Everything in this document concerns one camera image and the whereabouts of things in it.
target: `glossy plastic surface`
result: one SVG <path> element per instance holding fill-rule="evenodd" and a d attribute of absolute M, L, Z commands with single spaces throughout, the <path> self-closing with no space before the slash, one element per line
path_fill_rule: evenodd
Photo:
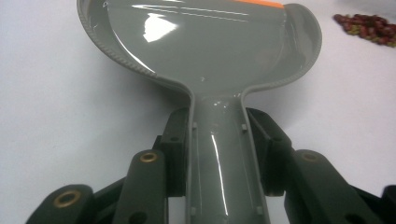
<path fill-rule="evenodd" d="M 321 33 L 296 4 L 78 1 L 107 56 L 191 96 L 188 223 L 269 223 L 243 97 L 313 65 Z"/>

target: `orange label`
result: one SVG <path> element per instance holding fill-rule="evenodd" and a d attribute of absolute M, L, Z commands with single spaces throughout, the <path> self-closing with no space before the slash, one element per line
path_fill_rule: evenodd
<path fill-rule="evenodd" d="M 257 5 L 267 6 L 267 7 L 283 8 L 282 4 L 276 3 L 276 2 L 261 1 L 261 0 L 235 0 L 235 1 L 244 2 L 244 3 L 250 3 L 250 4 L 257 4 Z"/>

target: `white table surface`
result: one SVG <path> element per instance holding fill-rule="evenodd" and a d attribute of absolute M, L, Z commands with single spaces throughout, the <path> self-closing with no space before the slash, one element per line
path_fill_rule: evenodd
<path fill-rule="evenodd" d="M 379 196 L 396 184 L 396 49 L 345 35 L 332 15 L 378 14 L 392 0 L 296 0 L 318 18 L 323 46 L 301 79 L 251 94 L 296 149 L 326 156 L 351 185 Z M 189 104 L 112 62 L 80 25 L 75 1 L 4 1 L 0 8 L 0 223 L 24 223 L 68 184 L 94 191 L 124 177 L 132 156 Z M 287 223 L 283 199 L 273 223 Z M 183 200 L 171 201 L 181 224 Z"/>

